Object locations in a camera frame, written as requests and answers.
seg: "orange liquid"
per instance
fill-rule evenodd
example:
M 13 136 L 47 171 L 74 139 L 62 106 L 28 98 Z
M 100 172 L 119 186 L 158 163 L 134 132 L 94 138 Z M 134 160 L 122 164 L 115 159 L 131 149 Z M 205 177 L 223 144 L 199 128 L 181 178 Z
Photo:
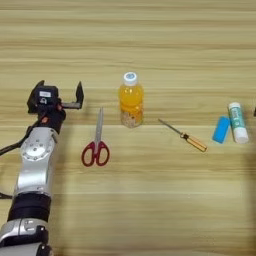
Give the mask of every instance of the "orange liquid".
M 141 85 L 121 85 L 119 99 L 121 108 L 121 121 L 127 127 L 136 127 L 143 121 L 143 97 Z

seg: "white bottle cap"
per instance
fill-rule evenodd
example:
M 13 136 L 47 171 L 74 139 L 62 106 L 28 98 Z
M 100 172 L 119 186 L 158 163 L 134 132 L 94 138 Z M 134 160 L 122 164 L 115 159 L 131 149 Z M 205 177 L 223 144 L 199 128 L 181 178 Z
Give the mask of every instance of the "white bottle cap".
M 124 84 L 127 86 L 134 86 L 138 83 L 138 76 L 134 72 L 124 74 Z
M 249 141 L 248 133 L 245 128 L 238 127 L 235 128 L 233 132 L 236 143 L 244 144 Z

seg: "bottle label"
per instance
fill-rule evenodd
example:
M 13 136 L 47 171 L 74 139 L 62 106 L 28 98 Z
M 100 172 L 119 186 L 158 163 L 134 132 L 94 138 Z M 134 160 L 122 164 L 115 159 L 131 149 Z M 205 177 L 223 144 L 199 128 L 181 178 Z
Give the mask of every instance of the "bottle label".
M 231 108 L 230 119 L 231 119 L 231 125 L 233 129 L 239 128 L 239 127 L 245 128 L 241 108 L 238 108 L 238 107 Z
M 131 108 L 121 103 L 121 121 L 129 128 L 140 125 L 143 121 L 143 104 Z

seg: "screwdriver shaft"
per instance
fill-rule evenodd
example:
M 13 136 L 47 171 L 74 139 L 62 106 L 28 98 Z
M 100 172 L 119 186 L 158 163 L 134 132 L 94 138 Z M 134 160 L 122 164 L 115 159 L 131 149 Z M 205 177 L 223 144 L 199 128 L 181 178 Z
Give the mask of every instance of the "screwdriver shaft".
M 166 125 L 167 127 L 169 127 L 170 129 L 172 129 L 173 131 L 177 132 L 180 137 L 184 140 L 186 140 L 190 145 L 194 146 L 195 148 L 199 149 L 202 152 L 205 152 L 207 150 L 207 146 L 204 145 L 202 142 L 200 142 L 198 139 L 191 137 L 190 135 L 180 132 L 179 130 L 177 130 L 176 128 L 174 128 L 173 126 L 169 125 L 168 123 L 166 123 L 165 121 L 158 119 L 159 122 L 161 122 L 162 124 Z

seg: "glue stick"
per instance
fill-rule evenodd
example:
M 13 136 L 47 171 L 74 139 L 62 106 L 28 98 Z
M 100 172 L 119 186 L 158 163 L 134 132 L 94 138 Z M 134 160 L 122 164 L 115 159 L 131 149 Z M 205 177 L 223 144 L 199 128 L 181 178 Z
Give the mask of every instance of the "glue stick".
M 249 138 L 247 130 L 245 128 L 241 105 L 237 102 L 233 102 L 229 104 L 228 108 L 231 127 L 236 143 L 247 143 L 249 141 Z

